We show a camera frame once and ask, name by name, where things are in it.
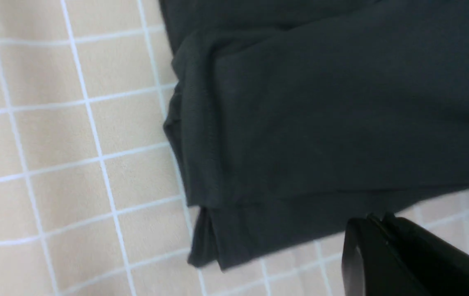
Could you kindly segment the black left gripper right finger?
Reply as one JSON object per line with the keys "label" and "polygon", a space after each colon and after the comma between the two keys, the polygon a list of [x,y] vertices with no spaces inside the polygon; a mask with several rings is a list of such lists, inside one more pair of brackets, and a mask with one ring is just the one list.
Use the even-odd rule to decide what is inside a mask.
{"label": "black left gripper right finger", "polygon": [[469,296],[469,255],[412,221],[386,214],[383,225],[404,264],[432,296]]}

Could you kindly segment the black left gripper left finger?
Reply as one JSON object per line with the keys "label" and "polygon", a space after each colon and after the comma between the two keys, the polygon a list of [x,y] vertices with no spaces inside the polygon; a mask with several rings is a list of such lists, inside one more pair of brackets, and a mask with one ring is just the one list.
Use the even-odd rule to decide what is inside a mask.
{"label": "black left gripper left finger", "polygon": [[341,264],[345,295],[424,294],[394,243],[395,237],[375,215],[348,221]]}

